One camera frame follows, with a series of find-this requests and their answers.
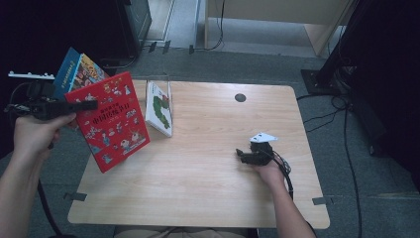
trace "wire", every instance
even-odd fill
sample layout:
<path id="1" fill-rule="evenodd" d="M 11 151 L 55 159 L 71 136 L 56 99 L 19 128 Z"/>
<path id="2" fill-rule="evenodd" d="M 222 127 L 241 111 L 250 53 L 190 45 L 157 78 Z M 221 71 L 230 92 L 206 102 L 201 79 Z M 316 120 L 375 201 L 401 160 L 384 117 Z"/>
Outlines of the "wire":
<path id="1" fill-rule="evenodd" d="M 223 19 L 224 19 L 224 15 L 225 15 L 225 1 L 226 0 L 223 0 L 223 3 L 222 3 L 222 13 L 221 13 L 221 16 L 220 16 L 220 26 L 219 26 L 219 21 L 217 20 L 217 26 L 220 30 L 219 41 L 217 42 L 217 44 L 214 47 L 212 47 L 210 49 L 206 49 L 206 48 L 195 49 L 196 51 L 210 52 L 210 51 L 213 51 L 213 50 L 217 49 L 220 46 L 220 44 L 223 43 Z"/>
<path id="2" fill-rule="evenodd" d="M 59 230 L 58 226 L 53 220 L 53 215 L 50 211 L 49 203 L 47 201 L 47 197 L 46 197 L 46 193 L 44 192 L 43 185 L 41 184 L 41 180 L 38 181 L 38 194 L 40 195 L 41 205 L 43 206 L 44 213 L 46 214 L 47 220 L 49 221 L 52 227 L 52 230 L 55 232 L 55 235 L 57 236 L 62 235 L 61 231 Z"/>
<path id="3" fill-rule="evenodd" d="M 10 94 L 10 98 L 9 98 L 9 105 L 13 105 L 14 103 L 13 103 L 13 100 L 14 100 L 14 98 L 15 98 L 15 94 L 16 94 L 16 92 L 19 90 L 19 89 L 21 89 L 23 86 L 28 86 L 28 85 L 30 85 L 31 83 L 30 82 L 24 82 L 24 83 L 21 83 L 21 84 L 19 84 L 17 87 L 15 87 L 15 89 L 12 91 L 12 94 Z M 15 125 L 14 125 L 14 120 L 13 120 L 13 114 L 12 114 L 12 112 L 14 111 L 13 110 L 14 108 L 12 108 L 12 110 L 10 110 L 10 111 L 8 111 L 8 116 L 9 116 L 9 123 L 10 123 L 10 127 L 13 129 L 14 127 L 15 127 Z"/>
<path id="4" fill-rule="evenodd" d="M 348 69 L 346 69 L 346 72 L 344 72 L 344 69 L 342 67 L 338 68 L 338 73 L 335 71 L 334 75 L 336 76 L 337 81 L 340 82 L 340 84 L 347 90 L 350 91 L 352 88 L 347 84 L 347 81 L 351 75 Z"/>
<path id="5" fill-rule="evenodd" d="M 259 152 L 263 152 L 264 154 L 268 155 L 278 165 L 278 168 L 280 169 L 281 173 L 284 175 L 284 178 L 286 179 L 288 192 L 289 192 L 289 195 L 290 195 L 291 199 L 293 200 L 293 185 L 291 183 L 290 176 L 288 175 L 286 165 L 282 165 L 278 160 L 275 159 L 274 156 L 270 155 L 269 153 L 265 152 L 264 150 L 259 150 Z M 281 157 L 277 152 L 275 152 L 275 151 L 273 151 L 273 152 L 276 155 L 278 155 L 283 162 L 285 162 L 285 159 L 283 157 Z"/>
<path id="6" fill-rule="evenodd" d="M 347 144 L 347 116 L 348 116 L 349 109 L 346 109 L 346 114 L 344 117 L 344 146 L 346 149 L 347 160 L 349 162 L 350 170 L 352 172 L 353 184 L 355 188 L 355 196 L 356 196 L 356 206 L 358 210 L 358 225 L 359 225 L 359 234 L 358 237 L 362 238 L 362 213 L 361 213 L 361 202 L 359 197 L 359 187 L 358 182 L 356 181 L 355 169 L 353 168 L 352 160 L 350 159 L 349 147 Z"/>
<path id="7" fill-rule="evenodd" d="M 308 95 L 303 95 L 303 96 L 299 96 L 296 97 L 296 101 L 300 101 L 304 98 L 308 98 L 308 97 L 317 97 L 317 96 L 331 96 L 331 94 L 308 94 Z"/>
<path id="8" fill-rule="evenodd" d="M 341 105 L 341 106 L 336 105 L 335 104 L 335 100 L 336 99 L 340 99 L 343 102 L 343 105 Z M 341 96 L 333 96 L 331 98 L 331 105 L 333 105 L 333 107 L 336 108 L 336 110 L 334 112 L 328 113 L 328 114 L 323 115 L 323 116 L 312 117 L 312 118 L 304 121 L 303 124 L 305 124 L 307 122 L 310 122 L 312 120 L 322 119 L 322 118 L 325 118 L 325 117 L 328 117 L 328 116 L 331 116 L 331 115 L 333 115 L 333 118 L 331 118 L 330 121 L 328 121 L 328 122 L 326 122 L 326 123 L 324 123 L 324 124 L 322 124 L 320 126 L 317 126 L 317 127 L 313 128 L 311 130 L 307 130 L 306 133 L 313 132 L 315 130 L 318 130 L 318 129 L 320 129 L 320 128 L 322 128 L 322 127 L 324 127 L 324 126 L 332 123 L 334 121 L 334 119 L 336 118 L 336 115 L 337 115 L 338 112 L 343 111 L 343 110 L 346 110 L 349 107 L 349 103 L 344 98 L 342 98 Z"/>
<path id="9" fill-rule="evenodd" d="M 130 62 L 128 62 L 128 63 L 126 63 L 126 64 L 124 64 L 124 65 L 120 65 L 120 66 L 103 66 L 104 68 L 107 68 L 107 69 L 118 69 L 118 68 L 124 68 L 124 67 L 128 67 L 128 66 L 130 66 L 134 61 L 136 61 L 136 59 L 137 59 L 137 57 L 133 57 L 133 59 L 130 61 Z"/>

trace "book cover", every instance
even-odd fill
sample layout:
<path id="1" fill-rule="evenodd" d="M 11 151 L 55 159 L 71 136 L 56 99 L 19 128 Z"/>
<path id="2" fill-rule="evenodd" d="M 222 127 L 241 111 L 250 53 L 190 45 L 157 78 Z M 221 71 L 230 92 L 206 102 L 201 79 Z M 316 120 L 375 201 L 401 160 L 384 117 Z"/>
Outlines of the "book cover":
<path id="1" fill-rule="evenodd" d="M 146 122 L 155 127 L 167 137 L 172 136 L 172 116 L 170 94 L 165 93 L 153 81 L 148 82 Z"/>
<path id="2" fill-rule="evenodd" d="M 128 72 L 70 91 L 64 96 L 68 102 L 98 101 L 97 110 L 77 112 L 76 121 L 102 173 L 150 141 Z"/>
<path id="3" fill-rule="evenodd" d="M 86 54 L 82 54 L 69 91 L 88 86 L 109 75 Z"/>
<path id="4" fill-rule="evenodd" d="M 54 98 L 63 100 L 64 94 L 69 92 L 80 60 L 81 54 L 75 49 L 69 48 L 53 81 L 55 86 Z"/>

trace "book with green cover illustration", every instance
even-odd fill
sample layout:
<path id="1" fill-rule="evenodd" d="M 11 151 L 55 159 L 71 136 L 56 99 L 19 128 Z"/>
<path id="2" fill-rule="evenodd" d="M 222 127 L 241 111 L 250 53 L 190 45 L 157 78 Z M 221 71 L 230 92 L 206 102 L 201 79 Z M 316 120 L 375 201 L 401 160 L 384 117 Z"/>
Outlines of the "book with green cover illustration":
<path id="1" fill-rule="evenodd" d="M 146 122 L 167 137 L 172 136 L 170 82 L 167 83 L 167 92 L 153 81 L 148 82 Z"/>

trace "hand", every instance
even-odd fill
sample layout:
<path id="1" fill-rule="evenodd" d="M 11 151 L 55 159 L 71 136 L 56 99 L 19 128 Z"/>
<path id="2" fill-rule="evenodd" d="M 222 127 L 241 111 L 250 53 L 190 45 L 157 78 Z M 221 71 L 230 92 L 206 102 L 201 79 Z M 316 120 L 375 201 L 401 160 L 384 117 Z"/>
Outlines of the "hand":
<path id="1" fill-rule="evenodd" d="M 281 159 L 279 157 L 275 157 L 275 159 L 281 163 Z M 281 170 L 278 168 L 278 164 L 271 160 L 266 166 L 253 166 L 254 170 L 257 171 L 262 180 L 269 186 L 270 189 L 274 188 L 284 188 L 284 175 Z"/>
<path id="2" fill-rule="evenodd" d="M 74 119 L 74 120 L 72 120 L 72 121 L 70 121 L 68 124 L 67 124 L 67 127 L 68 128 L 70 128 L 71 130 L 77 130 L 78 129 L 78 124 L 77 124 L 77 121 Z"/>
<path id="3" fill-rule="evenodd" d="M 33 116 L 19 117 L 15 126 L 14 157 L 26 158 L 24 160 L 46 159 L 50 154 L 49 145 L 59 138 L 59 128 L 70 123 L 75 116 L 72 113 L 49 121 L 41 121 Z"/>

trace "person's left hand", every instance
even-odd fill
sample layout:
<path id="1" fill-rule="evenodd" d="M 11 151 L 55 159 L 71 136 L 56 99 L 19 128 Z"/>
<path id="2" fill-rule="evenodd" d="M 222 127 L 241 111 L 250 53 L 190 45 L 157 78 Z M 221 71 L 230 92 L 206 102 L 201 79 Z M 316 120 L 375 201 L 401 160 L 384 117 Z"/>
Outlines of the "person's left hand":
<path id="1" fill-rule="evenodd" d="M 19 117 L 16 120 L 14 135 L 14 157 L 21 158 L 21 163 L 45 160 L 49 154 L 49 145 L 59 138 L 59 128 L 74 120 L 76 114 L 59 116 L 49 121 L 41 121 L 33 116 Z"/>

